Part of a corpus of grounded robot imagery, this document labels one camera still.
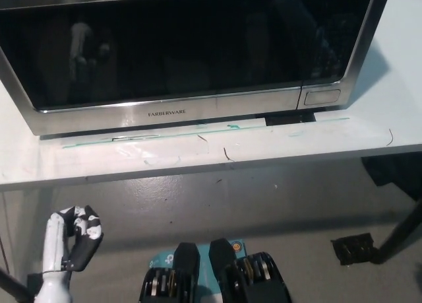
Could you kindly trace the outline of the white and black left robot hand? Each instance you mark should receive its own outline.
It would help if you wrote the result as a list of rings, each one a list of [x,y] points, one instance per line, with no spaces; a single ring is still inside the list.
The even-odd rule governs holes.
[[[43,283],[34,301],[72,302],[71,275],[85,270],[103,237],[100,218],[89,205],[53,213],[45,230]]]

